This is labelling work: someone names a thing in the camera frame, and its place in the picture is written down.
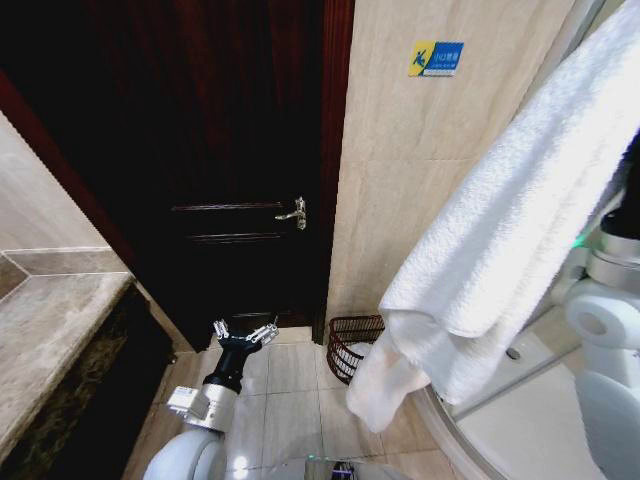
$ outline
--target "green light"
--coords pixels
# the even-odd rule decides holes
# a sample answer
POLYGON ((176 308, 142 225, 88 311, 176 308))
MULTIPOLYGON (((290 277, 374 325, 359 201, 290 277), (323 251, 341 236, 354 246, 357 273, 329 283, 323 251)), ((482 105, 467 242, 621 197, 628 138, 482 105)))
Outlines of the green light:
POLYGON ((584 242, 586 240, 587 240, 587 236, 584 233, 581 235, 578 235, 578 238, 575 239, 571 248, 584 248, 585 247, 584 242))

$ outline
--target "door frame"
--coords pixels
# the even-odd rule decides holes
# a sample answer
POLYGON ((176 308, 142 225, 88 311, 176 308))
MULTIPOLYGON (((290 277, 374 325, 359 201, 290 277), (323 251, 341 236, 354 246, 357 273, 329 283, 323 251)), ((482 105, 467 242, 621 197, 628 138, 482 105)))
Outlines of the door frame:
MULTIPOLYGON (((324 0, 323 2, 321 189, 317 208, 319 218, 317 219, 316 245, 319 251, 314 255, 314 261, 317 262, 317 268, 314 269, 318 272, 317 281, 311 286, 318 292, 317 307, 311 315, 312 337, 316 343, 323 342, 325 330, 354 11, 355 0, 324 0)), ((2 70, 0 70, 0 110, 107 240, 111 248, 131 271, 136 272, 139 264, 134 249, 86 183, 67 162, 55 140, 2 70)))

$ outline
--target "door handle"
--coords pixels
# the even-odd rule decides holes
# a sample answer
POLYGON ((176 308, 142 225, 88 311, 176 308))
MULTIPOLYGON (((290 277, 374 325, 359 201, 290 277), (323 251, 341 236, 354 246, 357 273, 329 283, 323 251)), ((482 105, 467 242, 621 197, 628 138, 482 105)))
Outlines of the door handle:
POLYGON ((276 215, 276 220, 288 220, 290 218, 296 218, 297 229, 304 230, 307 228, 307 206, 304 202, 304 198, 296 198, 296 210, 295 212, 287 213, 285 215, 276 215))

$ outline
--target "sign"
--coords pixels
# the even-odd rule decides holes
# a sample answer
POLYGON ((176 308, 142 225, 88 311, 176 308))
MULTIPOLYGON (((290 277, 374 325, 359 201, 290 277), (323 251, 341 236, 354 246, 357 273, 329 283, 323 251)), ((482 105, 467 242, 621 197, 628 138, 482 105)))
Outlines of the sign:
POLYGON ((416 42, 409 63, 409 76, 453 75, 463 46, 461 42, 416 42))

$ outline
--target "white robot body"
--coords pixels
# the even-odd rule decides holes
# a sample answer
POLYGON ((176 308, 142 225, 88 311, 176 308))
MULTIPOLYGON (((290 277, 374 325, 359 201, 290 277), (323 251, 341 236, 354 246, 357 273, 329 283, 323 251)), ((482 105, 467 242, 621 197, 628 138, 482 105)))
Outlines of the white robot body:
POLYGON ((610 480, 640 478, 640 297, 585 279, 565 302, 583 338, 576 390, 591 455, 610 480))
POLYGON ((224 434, 195 428, 173 437, 153 457, 144 480, 219 480, 226 469, 224 434))
POLYGON ((640 240, 601 230, 563 277, 555 296, 582 337, 576 391, 591 457, 609 480, 640 479, 640 240))

